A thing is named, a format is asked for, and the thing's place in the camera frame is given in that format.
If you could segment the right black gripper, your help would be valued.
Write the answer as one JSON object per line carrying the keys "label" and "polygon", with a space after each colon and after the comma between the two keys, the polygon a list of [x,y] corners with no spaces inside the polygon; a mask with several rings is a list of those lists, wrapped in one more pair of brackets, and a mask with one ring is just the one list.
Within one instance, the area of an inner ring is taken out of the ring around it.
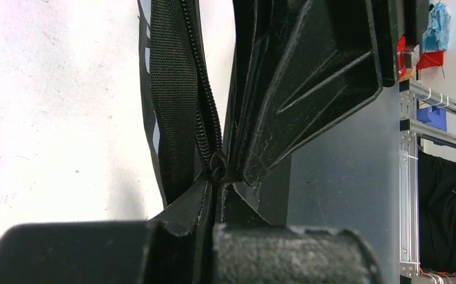
{"label": "right black gripper", "polygon": [[229,178],[254,185],[399,80],[429,1],[234,1]]}

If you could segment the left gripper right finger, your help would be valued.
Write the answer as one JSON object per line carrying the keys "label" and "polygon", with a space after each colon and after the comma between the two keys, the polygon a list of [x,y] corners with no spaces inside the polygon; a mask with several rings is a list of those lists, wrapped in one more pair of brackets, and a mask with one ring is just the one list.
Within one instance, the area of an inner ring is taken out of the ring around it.
{"label": "left gripper right finger", "polygon": [[222,188],[212,232],[213,283],[382,283],[372,249],[355,231],[272,226]]}

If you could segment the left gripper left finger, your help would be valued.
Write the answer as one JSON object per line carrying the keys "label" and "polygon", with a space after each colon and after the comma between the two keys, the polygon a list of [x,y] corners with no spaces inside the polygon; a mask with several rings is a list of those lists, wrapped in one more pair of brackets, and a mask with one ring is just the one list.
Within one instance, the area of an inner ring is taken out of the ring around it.
{"label": "left gripper left finger", "polygon": [[21,224],[0,238],[0,283],[200,283],[212,184],[148,221]]}

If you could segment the black racket bag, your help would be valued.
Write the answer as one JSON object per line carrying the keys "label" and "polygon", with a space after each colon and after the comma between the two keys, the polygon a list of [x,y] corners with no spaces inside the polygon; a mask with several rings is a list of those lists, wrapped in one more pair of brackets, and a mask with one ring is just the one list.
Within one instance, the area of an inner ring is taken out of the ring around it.
{"label": "black racket bag", "polygon": [[139,1],[145,134],[164,206],[198,173],[225,179],[221,123],[208,78],[198,1]]}

